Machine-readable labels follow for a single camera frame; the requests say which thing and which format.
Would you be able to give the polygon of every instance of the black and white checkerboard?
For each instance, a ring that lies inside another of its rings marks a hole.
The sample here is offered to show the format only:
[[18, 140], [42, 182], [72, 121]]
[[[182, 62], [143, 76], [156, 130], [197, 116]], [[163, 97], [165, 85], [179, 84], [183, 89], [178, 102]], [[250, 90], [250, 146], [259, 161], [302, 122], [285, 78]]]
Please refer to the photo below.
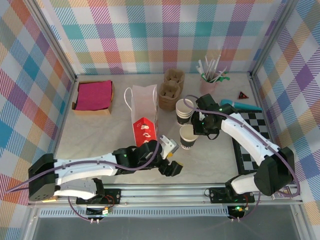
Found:
[[[268, 129], [262, 111], [260, 110], [239, 110], [243, 119], [250, 124], [263, 137], [270, 140]], [[239, 174], [255, 173], [258, 165], [250, 154], [234, 139], [232, 139], [236, 164]]]

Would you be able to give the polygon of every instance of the small triangle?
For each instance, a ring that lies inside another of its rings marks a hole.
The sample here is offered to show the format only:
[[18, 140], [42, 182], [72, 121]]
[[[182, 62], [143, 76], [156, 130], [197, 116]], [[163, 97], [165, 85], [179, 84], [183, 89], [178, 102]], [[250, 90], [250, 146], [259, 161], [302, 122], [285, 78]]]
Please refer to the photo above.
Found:
[[249, 97], [245, 95], [242, 91], [239, 93], [238, 99], [248, 99]]

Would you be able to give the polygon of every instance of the white paper bag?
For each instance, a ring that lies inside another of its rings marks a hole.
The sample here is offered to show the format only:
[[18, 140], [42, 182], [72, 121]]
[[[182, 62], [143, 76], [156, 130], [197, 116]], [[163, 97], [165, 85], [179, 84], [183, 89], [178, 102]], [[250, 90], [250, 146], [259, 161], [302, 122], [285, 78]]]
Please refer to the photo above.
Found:
[[[129, 89], [131, 91], [131, 106], [126, 99], [126, 92]], [[157, 140], [157, 85], [128, 87], [124, 91], [124, 101], [131, 110], [131, 122], [136, 146], [140, 147], [150, 140]]]

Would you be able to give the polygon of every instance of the colorful checkered wall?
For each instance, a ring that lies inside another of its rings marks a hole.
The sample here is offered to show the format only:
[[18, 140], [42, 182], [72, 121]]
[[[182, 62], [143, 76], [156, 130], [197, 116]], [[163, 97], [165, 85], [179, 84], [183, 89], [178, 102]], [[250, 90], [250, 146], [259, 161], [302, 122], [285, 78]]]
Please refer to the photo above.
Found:
[[79, 74], [247, 72], [286, 0], [38, 0]]
[[0, 0], [0, 240], [16, 240], [28, 192], [5, 191], [53, 152], [72, 82], [23, 0]]
[[295, 172], [320, 239], [320, 0], [300, 0], [257, 74], [276, 141], [295, 152]]

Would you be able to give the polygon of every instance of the pink cloth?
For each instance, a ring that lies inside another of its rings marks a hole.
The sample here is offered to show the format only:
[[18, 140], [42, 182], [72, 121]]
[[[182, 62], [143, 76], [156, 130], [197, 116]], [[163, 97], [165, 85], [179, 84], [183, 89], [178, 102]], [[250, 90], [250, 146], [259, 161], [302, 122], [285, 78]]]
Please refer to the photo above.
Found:
[[82, 83], [79, 85], [79, 93], [75, 110], [96, 111], [107, 109], [110, 106], [111, 95], [111, 80]]

